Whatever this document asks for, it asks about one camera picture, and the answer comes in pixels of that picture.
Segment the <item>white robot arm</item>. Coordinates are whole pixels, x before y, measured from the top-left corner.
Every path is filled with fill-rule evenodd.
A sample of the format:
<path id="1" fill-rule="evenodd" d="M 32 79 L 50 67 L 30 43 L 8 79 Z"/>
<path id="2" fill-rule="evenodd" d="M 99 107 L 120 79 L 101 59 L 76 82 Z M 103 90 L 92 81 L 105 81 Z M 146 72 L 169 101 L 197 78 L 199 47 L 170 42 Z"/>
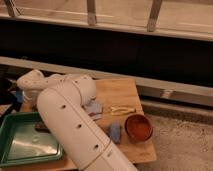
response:
<path id="1" fill-rule="evenodd" d="M 32 70 L 17 80 L 53 136 L 80 171 L 138 171 L 83 106 L 96 98 L 96 84 L 84 74 Z"/>

